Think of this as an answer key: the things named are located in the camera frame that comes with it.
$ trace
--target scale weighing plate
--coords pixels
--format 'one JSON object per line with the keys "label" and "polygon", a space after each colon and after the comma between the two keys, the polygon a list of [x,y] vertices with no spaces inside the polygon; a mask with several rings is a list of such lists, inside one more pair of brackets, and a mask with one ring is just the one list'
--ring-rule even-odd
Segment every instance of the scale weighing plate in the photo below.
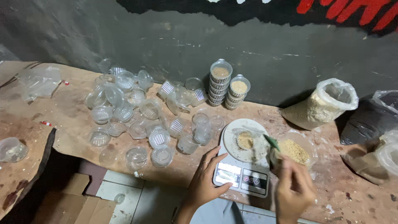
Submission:
{"label": "scale weighing plate", "polygon": [[[236,134],[240,130],[245,130],[243,125],[263,130],[268,134],[261,124],[250,119],[237,119],[228,124],[221,134],[221,149],[219,151],[219,155],[226,152],[228,152],[228,155],[217,164],[213,174],[213,183],[216,186],[221,186],[224,183],[232,182],[231,190],[265,198],[268,195],[269,184],[269,165],[266,155],[270,145],[264,136],[261,135],[258,139],[259,143],[256,144],[257,147],[254,147],[254,150],[244,151],[238,149]],[[259,153],[259,147],[265,148],[265,153]],[[256,155],[255,162],[248,162],[247,155],[241,157],[239,156],[240,152],[237,153],[238,151],[243,154],[251,153]]]}

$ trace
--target gray wall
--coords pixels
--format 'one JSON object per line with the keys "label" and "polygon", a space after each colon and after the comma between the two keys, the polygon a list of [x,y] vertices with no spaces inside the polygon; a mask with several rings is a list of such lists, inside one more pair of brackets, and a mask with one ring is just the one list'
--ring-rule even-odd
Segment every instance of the gray wall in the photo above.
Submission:
{"label": "gray wall", "polygon": [[233,76],[251,81],[247,101],[282,107],[332,77],[351,83],[359,97],[398,84],[396,33],[374,37],[358,28],[257,19],[227,26],[203,13],[132,14],[112,0],[10,0],[0,12],[0,52],[23,61],[99,71],[101,59],[112,57],[134,73],[146,69],[160,83],[208,82],[210,65],[224,58]]}

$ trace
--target stack of plastic containers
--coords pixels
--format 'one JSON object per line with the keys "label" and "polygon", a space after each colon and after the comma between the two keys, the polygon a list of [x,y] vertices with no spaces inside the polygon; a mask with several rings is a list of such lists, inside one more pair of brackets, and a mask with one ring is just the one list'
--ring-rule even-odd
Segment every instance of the stack of plastic containers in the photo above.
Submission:
{"label": "stack of plastic containers", "polygon": [[210,67],[209,102],[211,106],[220,106],[225,99],[231,80],[232,66],[219,59]]}
{"label": "stack of plastic containers", "polygon": [[247,92],[249,92],[250,82],[243,75],[237,75],[231,80],[229,86],[225,107],[228,110],[235,110],[243,102]]}

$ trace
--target cardboard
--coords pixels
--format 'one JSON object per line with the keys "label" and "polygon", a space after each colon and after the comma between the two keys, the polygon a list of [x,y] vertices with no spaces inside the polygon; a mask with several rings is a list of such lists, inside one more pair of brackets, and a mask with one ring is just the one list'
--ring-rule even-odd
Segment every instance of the cardboard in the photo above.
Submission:
{"label": "cardboard", "polygon": [[62,191],[47,193],[32,224],[109,224],[116,203],[82,195],[89,181],[76,173]]}

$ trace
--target black plastic bag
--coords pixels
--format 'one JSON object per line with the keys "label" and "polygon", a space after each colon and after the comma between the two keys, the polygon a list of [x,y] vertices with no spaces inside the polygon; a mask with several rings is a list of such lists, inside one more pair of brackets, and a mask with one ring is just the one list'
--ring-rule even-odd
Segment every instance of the black plastic bag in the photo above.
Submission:
{"label": "black plastic bag", "polygon": [[398,90],[376,91],[359,102],[340,137],[342,145],[364,144],[398,127]]}

